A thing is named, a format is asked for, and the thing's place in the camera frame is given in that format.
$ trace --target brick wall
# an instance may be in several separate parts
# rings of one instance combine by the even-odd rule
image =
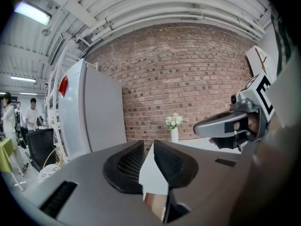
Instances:
[[[166,116],[189,118],[180,139],[197,138],[193,125],[225,111],[251,77],[245,52],[254,45],[235,33],[200,24],[163,24],[117,38],[86,57],[123,85],[128,141],[170,139]]]

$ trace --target white refrigerator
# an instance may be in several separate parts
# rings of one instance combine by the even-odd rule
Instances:
[[[58,99],[69,160],[127,142],[121,83],[83,61],[66,72],[68,85]]]

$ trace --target black vent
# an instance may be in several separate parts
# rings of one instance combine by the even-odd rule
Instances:
[[[215,162],[220,163],[220,164],[225,165],[225,166],[229,166],[229,167],[234,167],[235,164],[236,164],[236,161],[229,161],[229,160],[226,160],[226,159],[223,159],[223,158],[218,158],[218,159],[215,160]]]
[[[156,148],[155,162],[167,182],[177,177],[183,168],[183,160],[162,146]]]
[[[40,209],[50,217],[55,218],[73,193],[76,186],[77,184],[73,182],[64,181]]]
[[[139,173],[144,162],[144,142],[127,144],[130,146],[107,159],[103,165],[103,176],[121,193],[142,194]]]
[[[172,144],[154,140],[155,163],[171,188],[188,186],[198,173],[198,163],[193,157],[173,148]]]
[[[139,173],[143,162],[144,147],[139,146],[120,159],[117,169],[127,178],[139,182]]]

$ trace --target white vase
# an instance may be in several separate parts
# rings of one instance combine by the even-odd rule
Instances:
[[[174,143],[179,142],[179,132],[177,127],[171,130],[171,141]]]

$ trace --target woman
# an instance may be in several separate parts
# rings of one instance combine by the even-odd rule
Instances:
[[[17,138],[16,138],[15,108],[11,103],[11,95],[9,92],[6,92],[5,95],[3,96],[3,98],[4,98],[4,106],[5,106],[6,110],[1,119],[3,120],[3,130],[5,133],[5,137],[10,138],[12,140],[13,146],[15,148],[15,156],[16,156],[17,163],[19,164],[20,168],[22,169],[22,172],[25,172],[26,166],[24,165],[24,162],[22,160],[21,153],[18,148]]]

